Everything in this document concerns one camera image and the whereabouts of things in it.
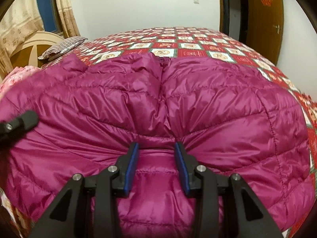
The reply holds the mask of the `pink floral blanket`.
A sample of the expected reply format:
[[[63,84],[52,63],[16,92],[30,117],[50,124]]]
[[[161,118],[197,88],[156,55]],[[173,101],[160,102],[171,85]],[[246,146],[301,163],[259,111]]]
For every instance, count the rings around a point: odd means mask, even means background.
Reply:
[[[35,66],[16,67],[0,85],[0,100],[5,94],[17,83],[21,82],[25,78],[39,72],[41,69]]]

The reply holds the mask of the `cream wooden headboard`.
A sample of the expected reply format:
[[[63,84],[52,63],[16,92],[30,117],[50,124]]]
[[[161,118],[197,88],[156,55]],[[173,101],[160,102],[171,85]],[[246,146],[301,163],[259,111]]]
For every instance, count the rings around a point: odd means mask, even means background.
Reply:
[[[21,38],[1,31],[1,80],[16,67],[41,67],[43,63],[38,57],[62,40],[62,36],[46,31],[37,31]]]

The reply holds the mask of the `brown wooden door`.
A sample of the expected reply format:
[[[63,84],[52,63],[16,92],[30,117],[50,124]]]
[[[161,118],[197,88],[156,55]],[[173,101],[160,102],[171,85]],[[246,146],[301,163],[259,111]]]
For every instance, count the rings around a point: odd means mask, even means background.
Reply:
[[[283,0],[273,0],[271,7],[264,6],[261,0],[248,0],[248,5],[246,45],[276,64],[283,35]],[[279,34],[273,25],[280,25]]]

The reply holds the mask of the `beige patterned curtain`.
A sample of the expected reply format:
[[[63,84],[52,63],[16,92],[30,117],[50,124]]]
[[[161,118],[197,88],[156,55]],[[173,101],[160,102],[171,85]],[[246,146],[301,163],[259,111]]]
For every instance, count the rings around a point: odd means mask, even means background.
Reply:
[[[79,36],[70,0],[53,0],[64,37]],[[11,56],[31,35],[43,31],[44,22],[36,0],[14,0],[1,19],[1,78],[13,71]]]

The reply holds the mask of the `grey striped pillow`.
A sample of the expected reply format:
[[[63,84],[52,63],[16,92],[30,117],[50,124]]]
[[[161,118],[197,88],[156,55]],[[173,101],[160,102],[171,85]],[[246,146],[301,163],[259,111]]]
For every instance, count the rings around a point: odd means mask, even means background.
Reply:
[[[42,55],[40,55],[38,59],[53,61],[56,58],[59,58],[64,54],[70,52],[77,46],[83,44],[85,40],[87,40],[87,38],[83,36],[73,36],[70,38],[66,38],[44,51],[44,53],[42,53]]]

